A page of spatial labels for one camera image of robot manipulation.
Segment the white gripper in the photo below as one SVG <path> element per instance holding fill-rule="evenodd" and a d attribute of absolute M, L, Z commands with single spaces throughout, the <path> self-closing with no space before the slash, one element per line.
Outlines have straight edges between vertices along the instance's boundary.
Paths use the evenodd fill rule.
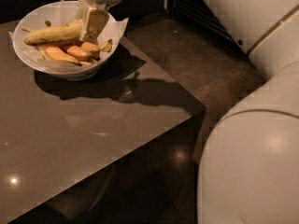
<path fill-rule="evenodd" d="M 80 32 L 80 41 L 94 41 L 104 30 L 109 20 L 106 11 L 89 7 L 91 4 L 114 7 L 121 0 L 78 0 L 77 19 L 82 20 L 82 29 Z"/>

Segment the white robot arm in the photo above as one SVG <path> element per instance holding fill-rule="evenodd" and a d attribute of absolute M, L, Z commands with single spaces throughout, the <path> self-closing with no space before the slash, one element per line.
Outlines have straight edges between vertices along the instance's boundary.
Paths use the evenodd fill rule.
<path fill-rule="evenodd" d="M 203 148 L 197 224 L 299 224 L 299 0 L 203 0 L 266 77 Z"/>

